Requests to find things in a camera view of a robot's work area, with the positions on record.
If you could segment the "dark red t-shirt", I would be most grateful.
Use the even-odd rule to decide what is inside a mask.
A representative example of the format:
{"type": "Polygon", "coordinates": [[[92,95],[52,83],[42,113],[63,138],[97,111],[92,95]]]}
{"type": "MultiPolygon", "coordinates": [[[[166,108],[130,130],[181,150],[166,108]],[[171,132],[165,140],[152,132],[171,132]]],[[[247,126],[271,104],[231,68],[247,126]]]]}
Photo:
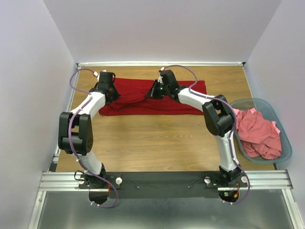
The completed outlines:
{"type": "Polygon", "coordinates": [[[180,104],[164,97],[161,100],[145,98],[153,85],[152,80],[117,78],[114,83],[121,95],[99,110],[103,116],[119,115],[201,115],[189,105],[180,104]]]}

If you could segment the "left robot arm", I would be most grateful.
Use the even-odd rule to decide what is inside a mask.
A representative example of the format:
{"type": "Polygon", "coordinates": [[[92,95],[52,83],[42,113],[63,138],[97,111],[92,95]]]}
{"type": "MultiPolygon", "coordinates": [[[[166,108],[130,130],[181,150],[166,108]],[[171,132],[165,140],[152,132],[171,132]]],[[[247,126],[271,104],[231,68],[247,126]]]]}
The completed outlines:
{"type": "Polygon", "coordinates": [[[71,88],[86,94],[86,98],[76,108],[63,112],[59,117],[58,147],[67,154],[73,155],[83,168],[84,174],[90,176],[89,183],[94,188],[115,186],[107,180],[103,163],[93,152],[92,118],[100,109],[114,102],[120,97],[114,82],[113,72],[91,71],[97,79],[95,86],[89,91],[71,88]]]}

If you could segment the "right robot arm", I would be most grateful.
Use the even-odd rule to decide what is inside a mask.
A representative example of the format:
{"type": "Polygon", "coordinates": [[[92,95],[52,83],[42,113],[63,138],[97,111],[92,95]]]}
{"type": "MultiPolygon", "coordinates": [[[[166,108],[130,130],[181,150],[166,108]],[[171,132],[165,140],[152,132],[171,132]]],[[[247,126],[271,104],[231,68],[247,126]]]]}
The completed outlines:
{"type": "Polygon", "coordinates": [[[161,100],[169,97],[203,112],[206,128],[215,137],[220,154],[219,171],[206,175],[205,179],[215,179],[221,186],[230,187],[242,173],[234,149],[236,115],[233,108],[221,94],[211,96],[193,90],[196,83],[189,87],[179,85],[172,70],[163,67],[159,74],[145,98],[161,100]]]}

